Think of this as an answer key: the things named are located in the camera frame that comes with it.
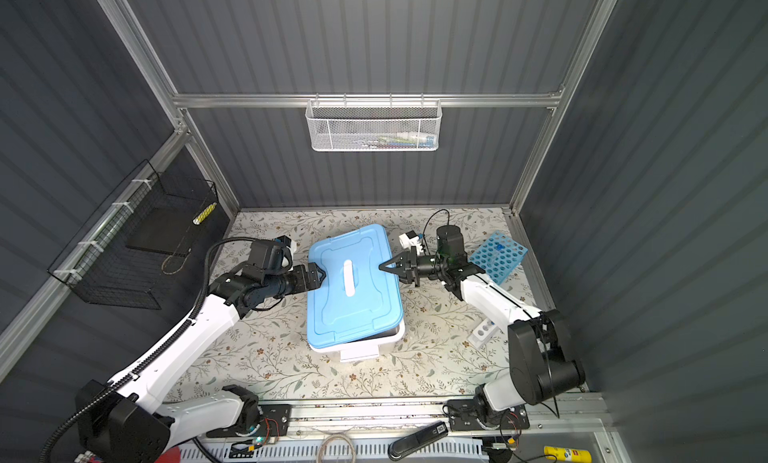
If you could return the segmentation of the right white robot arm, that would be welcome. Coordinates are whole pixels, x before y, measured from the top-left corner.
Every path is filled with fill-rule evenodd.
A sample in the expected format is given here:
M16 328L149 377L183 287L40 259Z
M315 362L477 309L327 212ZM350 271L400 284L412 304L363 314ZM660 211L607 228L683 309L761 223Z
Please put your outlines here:
M503 289L491 273L504 264L469 255L458 226L442 225L436 236L436 249L430 252L421 235L403 234L403 251L380 263L379 269L405 284L417 286L423 279L441 282L449 293L486 317L480 330L486 334L504 330L508 343L508 370L478 386L468 409L448 403L450 415L467 416L485 428L497 428L505 413L526 404L554 402L560 394L585 383L582 362L559 311L525 304Z

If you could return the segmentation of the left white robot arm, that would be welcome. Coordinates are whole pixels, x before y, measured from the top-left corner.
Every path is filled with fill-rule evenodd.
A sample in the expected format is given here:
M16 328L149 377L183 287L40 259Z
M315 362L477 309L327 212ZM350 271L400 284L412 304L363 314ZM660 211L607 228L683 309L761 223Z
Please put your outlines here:
M91 381L80 390L75 413L43 444L39 461L51 461L72 427L81 445L105 462L154 462L178 444L218 429L267 439L269 425L258 397L238 385L179 410L164 403L175 381L215 340L249 313L268 311L266 299L317 290L327 277L315 263L294 263L287 236L247 241L248 260L217 279L211 277L211 262L204 262L191 310L144 355L107 383Z

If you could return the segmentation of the blue plastic bin lid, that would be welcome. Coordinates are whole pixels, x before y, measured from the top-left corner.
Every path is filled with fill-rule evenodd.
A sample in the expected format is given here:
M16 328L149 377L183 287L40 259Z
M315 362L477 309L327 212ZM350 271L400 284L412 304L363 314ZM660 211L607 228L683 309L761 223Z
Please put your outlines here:
M308 293L307 340L326 350L395 329L404 317L399 280L379 265L392 258L385 228L377 223L314 243L311 263L325 272Z

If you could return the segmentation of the white plastic storage bin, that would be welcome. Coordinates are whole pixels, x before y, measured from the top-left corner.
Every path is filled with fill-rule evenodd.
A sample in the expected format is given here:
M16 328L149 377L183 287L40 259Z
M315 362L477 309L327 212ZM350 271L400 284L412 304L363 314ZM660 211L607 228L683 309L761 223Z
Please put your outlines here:
M382 354L389 353L400 343L406 332L405 320L388 331L348 343L337 344L327 348L317 348L310 345L315 353L328 356L332 361L340 363L356 363L376 359Z

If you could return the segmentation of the white small tube rack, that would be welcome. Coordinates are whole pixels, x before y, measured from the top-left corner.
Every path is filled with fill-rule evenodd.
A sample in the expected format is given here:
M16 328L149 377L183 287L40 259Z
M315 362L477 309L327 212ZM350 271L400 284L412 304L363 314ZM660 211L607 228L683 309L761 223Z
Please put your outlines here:
M475 349L481 349L496 334L498 327L490 319L479 323L468 336L469 344Z

